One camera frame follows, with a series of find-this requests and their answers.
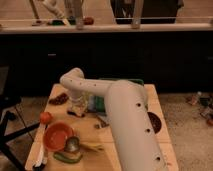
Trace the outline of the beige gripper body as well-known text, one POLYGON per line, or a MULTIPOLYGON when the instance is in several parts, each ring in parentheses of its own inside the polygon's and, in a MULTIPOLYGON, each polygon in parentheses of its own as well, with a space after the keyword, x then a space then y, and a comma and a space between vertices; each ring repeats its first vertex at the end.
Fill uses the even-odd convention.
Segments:
POLYGON ((87 112, 88 102, 85 99, 80 99, 77 102, 71 101, 68 107, 68 112, 73 112, 76 116, 82 116, 87 112))

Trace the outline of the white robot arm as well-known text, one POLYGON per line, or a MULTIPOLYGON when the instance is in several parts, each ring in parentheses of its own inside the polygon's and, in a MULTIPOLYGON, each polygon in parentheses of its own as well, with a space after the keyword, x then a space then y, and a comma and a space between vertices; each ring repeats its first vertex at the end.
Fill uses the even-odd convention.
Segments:
POLYGON ((145 87, 128 80, 85 79, 80 68, 60 77, 76 101, 83 92, 104 98, 122 171, 169 171, 148 116, 145 87))

